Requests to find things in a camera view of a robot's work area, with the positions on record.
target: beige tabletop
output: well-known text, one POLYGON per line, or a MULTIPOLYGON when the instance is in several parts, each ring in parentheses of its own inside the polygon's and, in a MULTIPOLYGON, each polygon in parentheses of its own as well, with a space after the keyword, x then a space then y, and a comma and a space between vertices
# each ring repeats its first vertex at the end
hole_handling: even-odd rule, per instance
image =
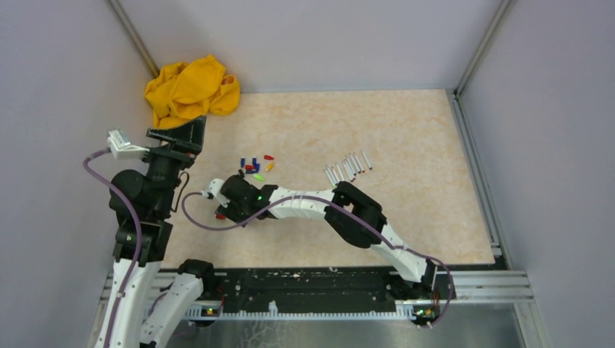
MULTIPOLYGON (((288 189, 331 188, 326 164, 365 149, 373 170, 354 184, 383 207, 408 245, 452 264, 493 263, 490 243, 455 122, 443 90, 244 94, 235 113, 207 119, 205 145, 189 169, 184 192, 236 174, 239 160, 257 156, 264 182, 288 189), (265 173, 264 154, 275 157, 265 173)), ((188 211, 206 225, 215 201, 199 196, 188 211)), ((163 266, 186 258, 217 268, 387 265, 376 253, 350 246, 325 221, 256 220, 246 228, 209 232, 180 212, 163 266)))

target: black bracket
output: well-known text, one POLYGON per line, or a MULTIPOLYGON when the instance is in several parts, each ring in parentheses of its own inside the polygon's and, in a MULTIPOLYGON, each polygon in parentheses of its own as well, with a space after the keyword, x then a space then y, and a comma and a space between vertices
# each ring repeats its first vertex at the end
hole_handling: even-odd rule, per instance
MULTIPOLYGON (((141 223, 141 253, 139 267, 148 262, 162 261, 171 235, 173 225, 164 221, 158 223, 141 223)), ((115 233, 115 261, 131 259, 136 251, 136 232, 132 221, 125 220, 115 233)))
MULTIPOLYGON (((244 179, 244 173, 232 175, 220 188, 220 193, 227 197, 230 202, 219 206, 215 211, 235 223, 246 220, 257 211, 269 205, 271 194, 278 188, 277 185, 264 185, 261 189, 256 188, 244 179)), ((276 218, 269 211, 257 216, 258 220, 276 218)))
POLYGON ((201 279, 204 293, 212 293, 219 284, 219 280, 215 277, 213 264, 207 261, 187 259, 179 266, 177 273, 188 273, 201 279))
MULTIPOLYGON (((335 195, 332 202, 340 207, 352 205, 352 214, 382 232, 387 224, 387 217, 382 214, 382 206, 364 194, 347 181, 341 181, 333 190, 335 195)), ((363 227, 357 221, 341 213, 333 207, 325 208, 325 220, 348 243, 357 248, 367 249, 372 244, 382 241, 363 227)))

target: white wall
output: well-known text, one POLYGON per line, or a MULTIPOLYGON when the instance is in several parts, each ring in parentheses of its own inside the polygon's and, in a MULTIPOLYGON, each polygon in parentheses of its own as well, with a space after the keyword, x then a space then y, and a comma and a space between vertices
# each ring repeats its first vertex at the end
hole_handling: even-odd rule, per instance
POLYGON ((122 0, 159 65, 214 54, 244 91, 454 88, 499 0, 122 0))
POLYGON ((615 2, 518 1, 463 96, 554 347, 612 347, 615 2))
MULTIPOLYGON (((82 348, 116 223, 81 161, 107 129, 143 138, 149 76, 102 0, 3 1, 1 13, 0 345, 82 348)), ((129 165, 94 163, 107 177, 129 165)))

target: metal floor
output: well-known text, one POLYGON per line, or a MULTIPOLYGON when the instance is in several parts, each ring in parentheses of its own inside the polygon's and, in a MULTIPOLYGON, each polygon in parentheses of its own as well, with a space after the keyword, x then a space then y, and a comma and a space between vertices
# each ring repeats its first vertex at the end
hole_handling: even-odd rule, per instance
MULTIPOLYGON (((182 322, 176 332, 186 331, 182 322)), ((205 347, 525 347, 512 304, 457 304, 432 330, 400 320, 220 321, 188 330, 168 348, 205 347)))

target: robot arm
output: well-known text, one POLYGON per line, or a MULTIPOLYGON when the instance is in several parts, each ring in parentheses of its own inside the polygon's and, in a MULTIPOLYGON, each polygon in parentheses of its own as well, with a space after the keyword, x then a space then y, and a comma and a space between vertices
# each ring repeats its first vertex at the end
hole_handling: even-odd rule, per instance
POLYGON ((264 185, 258 189, 245 181, 240 173, 226 181, 212 180, 204 195, 220 203, 217 214, 236 223, 244 221, 269 204, 288 197, 288 200, 271 207, 257 218, 262 220, 301 217, 325 220, 348 244, 374 250, 387 259, 405 281, 432 287, 435 265, 424 258, 404 252, 403 249, 408 245, 387 222, 380 204, 351 183, 342 181, 335 189, 327 191, 293 191, 276 185, 264 185), (340 207, 352 205, 352 214, 374 227, 388 243, 383 242, 355 219, 315 199, 333 202, 340 207), (390 246, 403 248, 392 249, 390 246))
POLYGON ((115 211, 119 224, 113 250, 114 295, 107 306, 96 348, 165 347, 188 306, 204 291, 211 292, 216 287, 212 264, 187 260, 180 266, 170 290, 143 322, 146 294, 160 269, 173 229, 166 220, 180 183, 178 174, 194 164, 202 150, 204 131, 204 117, 168 130, 149 129, 149 138, 164 141, 152 148, 131 144, 121 130, 108 134, 107 144, 116 159, 141 159, 149 167, 145 175, 123 170, 111 181, 125 197, 110 192, 109 207, 115 211), (141 233, 137 233, 136 219, 133 220, 125 200, 136 212, 141 233))

